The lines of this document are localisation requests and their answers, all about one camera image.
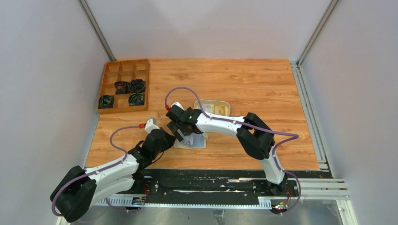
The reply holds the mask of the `beige leather card holder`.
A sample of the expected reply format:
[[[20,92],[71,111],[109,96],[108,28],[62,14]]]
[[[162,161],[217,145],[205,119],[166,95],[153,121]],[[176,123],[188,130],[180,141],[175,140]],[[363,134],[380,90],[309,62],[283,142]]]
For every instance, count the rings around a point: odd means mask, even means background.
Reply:
[[[207,139],[207,133],[192,133],[189,136],[183,137],[183,140],[181,142],[176,140],[173,147],[176,149],[204,149],[207,147]]]

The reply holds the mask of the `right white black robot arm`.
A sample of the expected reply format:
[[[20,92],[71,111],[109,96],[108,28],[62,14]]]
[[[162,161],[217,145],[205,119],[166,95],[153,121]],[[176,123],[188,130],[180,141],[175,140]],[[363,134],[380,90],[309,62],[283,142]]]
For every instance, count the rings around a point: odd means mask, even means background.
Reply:
[[[235,137],[246,154],[260,162],[268,189],[275,194],[286,190],[287,175],[274,153],[274,132],[256,114],[249,112],[246,116],[228,117],[190,107],[183,109],[177,104],[165,108],[170,119],[167,127],[177,140],[208,132]]]

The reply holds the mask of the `beige oval plastic tray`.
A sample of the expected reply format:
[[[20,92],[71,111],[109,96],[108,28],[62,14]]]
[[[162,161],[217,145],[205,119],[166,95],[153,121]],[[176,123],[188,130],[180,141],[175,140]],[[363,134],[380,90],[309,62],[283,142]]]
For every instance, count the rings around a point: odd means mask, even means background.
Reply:
[[[201,99],[200,103],[202,105],[203,110],[206,112],[206,114],[230,116],[231,106],[226,101]]]

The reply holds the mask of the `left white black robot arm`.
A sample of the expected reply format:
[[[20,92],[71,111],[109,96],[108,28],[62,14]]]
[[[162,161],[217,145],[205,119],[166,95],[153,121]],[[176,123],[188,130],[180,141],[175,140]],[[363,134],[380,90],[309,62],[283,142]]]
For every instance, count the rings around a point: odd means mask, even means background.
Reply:
[[[137,175],[160,158],[175,141],[176,138],[163,128],[155,128],[134,148],[122,149],[123,156],[116,160],[86,169],[79,165],[72,167],[50,195],[52,213],[72,223],[98,201],[130,190]]]

